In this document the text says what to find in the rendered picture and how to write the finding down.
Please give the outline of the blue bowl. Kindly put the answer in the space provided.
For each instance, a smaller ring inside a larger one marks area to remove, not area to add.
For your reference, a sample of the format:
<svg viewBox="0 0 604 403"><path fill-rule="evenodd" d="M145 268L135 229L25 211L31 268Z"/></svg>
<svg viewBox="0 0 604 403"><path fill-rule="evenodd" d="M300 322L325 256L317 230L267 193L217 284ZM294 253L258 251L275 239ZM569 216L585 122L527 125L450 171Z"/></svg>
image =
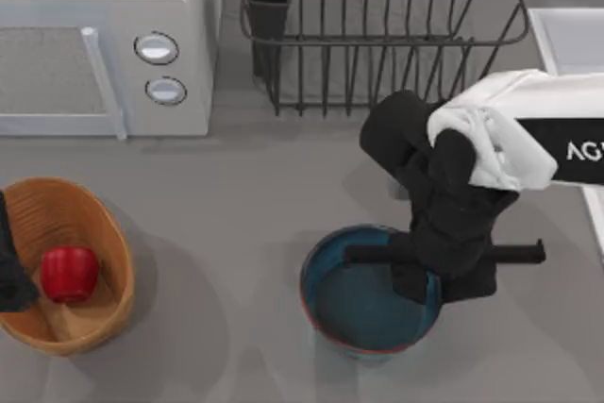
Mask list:
<svg viewBox="0 0 604 403"><path fill-rule="evenodd" d="M395 232L376 224L336 229L310 250L300 270L300 299L310 323L355 358L381 361L412 347L441 311L436 276L428 275L427 301L419 304L394 291L389 265L344 262L348 246L385 245Z"/></svg>

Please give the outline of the microwave oven door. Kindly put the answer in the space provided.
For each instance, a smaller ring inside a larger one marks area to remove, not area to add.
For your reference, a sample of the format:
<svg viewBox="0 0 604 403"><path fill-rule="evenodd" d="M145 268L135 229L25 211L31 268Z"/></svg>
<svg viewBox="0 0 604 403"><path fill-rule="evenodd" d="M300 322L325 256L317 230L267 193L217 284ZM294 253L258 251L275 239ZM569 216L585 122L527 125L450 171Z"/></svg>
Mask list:
<svg viewBox="0 0 604 403"><path fill-rule="evenodd" d="M81 28L0 27L0 137L116 137Z"/></svg>

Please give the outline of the red bell pepper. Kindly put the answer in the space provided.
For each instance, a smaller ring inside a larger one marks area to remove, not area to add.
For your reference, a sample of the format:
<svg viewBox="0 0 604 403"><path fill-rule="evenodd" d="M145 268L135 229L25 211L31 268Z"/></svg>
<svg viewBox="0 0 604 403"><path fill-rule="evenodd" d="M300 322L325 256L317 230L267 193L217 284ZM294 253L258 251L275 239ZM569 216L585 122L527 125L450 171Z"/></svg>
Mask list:
<svg viewBox="0 0 604 403"><path fill-rule="evenodd" d="M58 304L88 300L96 287L100 259L87 247L61 245L42 255L40 282L44 294Z"/></svg>

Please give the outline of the wooden basket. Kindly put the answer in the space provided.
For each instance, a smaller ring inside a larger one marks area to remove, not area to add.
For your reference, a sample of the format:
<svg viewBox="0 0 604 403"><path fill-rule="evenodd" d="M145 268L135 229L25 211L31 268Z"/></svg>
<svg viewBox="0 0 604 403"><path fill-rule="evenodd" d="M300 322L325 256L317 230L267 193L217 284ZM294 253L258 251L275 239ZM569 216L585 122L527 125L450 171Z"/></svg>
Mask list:
<svg viewBox="0 0 604 403"><path fill-rule="evenodd" d="M134 262L126 235L93 192L57 177L18 180L0 191L0 232L5 231L37 288L42 286L42 256L57 246L91 249L100 261L100 275L92 296L82 303L57 304L40 293L24 311L0 311L1 329L60 357L93 350L121 333L134 303Z"/></svg>

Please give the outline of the pale microwave oven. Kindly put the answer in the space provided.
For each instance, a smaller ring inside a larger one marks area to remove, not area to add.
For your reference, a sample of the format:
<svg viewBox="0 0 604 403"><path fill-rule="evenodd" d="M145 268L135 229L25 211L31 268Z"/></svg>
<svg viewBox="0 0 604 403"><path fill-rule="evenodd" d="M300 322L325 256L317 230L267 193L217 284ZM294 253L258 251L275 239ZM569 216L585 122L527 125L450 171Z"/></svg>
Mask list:
<svg viewBox="0 0 604 403"><path fill-rule="evenodd" d="M127 138L208 133L220 20L221 0L0 0L0 27L99 30ZM175 61L151 65L136 55L135 39L152 32L176 41ZM186 86L184 102L162 106L147 97L145 83L163 76Z"/></svg>

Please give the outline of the white sink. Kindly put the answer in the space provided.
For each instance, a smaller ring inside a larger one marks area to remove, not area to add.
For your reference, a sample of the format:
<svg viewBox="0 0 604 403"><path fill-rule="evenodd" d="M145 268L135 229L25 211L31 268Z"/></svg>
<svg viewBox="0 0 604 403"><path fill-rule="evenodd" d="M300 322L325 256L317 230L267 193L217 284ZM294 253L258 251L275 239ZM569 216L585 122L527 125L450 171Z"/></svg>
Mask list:
<svg viewBox="0 0 604 403"><path fill-rule="evenodd" d="M604 8L531 8L528 16L547 72L604 73ZM604 189L580 189L604 266Z"/></svg>

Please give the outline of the small round microwave knob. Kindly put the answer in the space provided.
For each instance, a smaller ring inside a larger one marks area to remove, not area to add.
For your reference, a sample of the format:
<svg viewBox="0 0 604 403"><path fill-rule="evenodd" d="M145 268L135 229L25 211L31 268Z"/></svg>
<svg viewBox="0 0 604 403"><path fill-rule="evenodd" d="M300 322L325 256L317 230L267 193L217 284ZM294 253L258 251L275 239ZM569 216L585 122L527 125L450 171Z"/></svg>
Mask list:
<svg viewBox="0 0 604 403"><path fill-rule="evenodd" d="M169 76L148 80L144 90L149 99L162 106L177 106L188 95L186 86L177 78Z"/></svg>

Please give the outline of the large round microwave knob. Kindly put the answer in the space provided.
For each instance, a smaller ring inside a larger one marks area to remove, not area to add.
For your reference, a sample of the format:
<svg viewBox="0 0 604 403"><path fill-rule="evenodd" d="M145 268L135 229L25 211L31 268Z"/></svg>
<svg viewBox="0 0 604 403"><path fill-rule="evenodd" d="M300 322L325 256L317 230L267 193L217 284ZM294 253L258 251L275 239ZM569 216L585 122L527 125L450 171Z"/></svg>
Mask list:
<svg viewBox="0 0 604 403"><path fill-rule="evenodd" d="M168 65L179 55L176 41L160 32L137 37L134 41L134 51L140 59L151 65Z"/></svg>

